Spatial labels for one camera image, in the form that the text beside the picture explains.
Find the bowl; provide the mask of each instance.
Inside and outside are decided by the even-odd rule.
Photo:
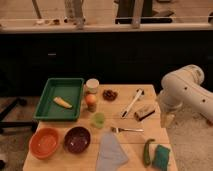
[[[54,128],[42,128],[30,139],[29,150],[38,159],[50,157],[58,148],[59,133]]]
[[[90,144],[90,133],[84,127],[70,129],[64,138],[64,147],[70,153],[82,153]]]

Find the cucumber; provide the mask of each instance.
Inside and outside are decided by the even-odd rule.
[[[144,166],[147,167],[151,164],[151,159],[150,159],[150,155],[149,155],[149,144],[155,141],[155,139],[148,139],[144,145],[144,150],[143,150],[143,163]]]

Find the cabinet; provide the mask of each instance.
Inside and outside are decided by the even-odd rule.
[[[154,84],[188,64],[213,91],[213,31],[0,34],[0,95],[40,95],[49,77]]]

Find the orange bowl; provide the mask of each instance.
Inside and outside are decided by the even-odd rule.
[[[38,159],[51,156],[59,145],[59,133],[54,128],[42,128],[30,139],[29,150]]]

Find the small jar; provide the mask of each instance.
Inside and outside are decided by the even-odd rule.
[[[96,94],[98,92],[99,81],[91,78],[86,82],[86,89],[89,93]]]

